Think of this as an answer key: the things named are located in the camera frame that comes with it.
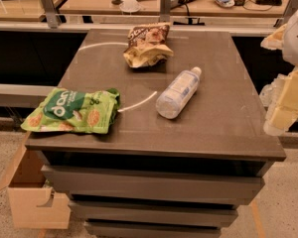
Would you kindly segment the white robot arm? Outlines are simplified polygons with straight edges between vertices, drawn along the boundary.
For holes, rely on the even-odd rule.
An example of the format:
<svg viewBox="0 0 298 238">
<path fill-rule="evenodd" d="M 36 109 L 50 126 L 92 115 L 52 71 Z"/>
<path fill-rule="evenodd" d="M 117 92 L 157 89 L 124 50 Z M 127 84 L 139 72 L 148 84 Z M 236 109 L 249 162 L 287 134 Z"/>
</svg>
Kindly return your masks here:
<svg viewBox="0 0 298 238">
<path fill-rule="evenodd" d="M 298 119 L 298 10 L 260 45 L 268 50 L 280 50 L 283 59 L 294 65 L 287 76 L 279 75 L 273 81 L 263 126 L 266 134 L 280 136 Z"/>
</svg>

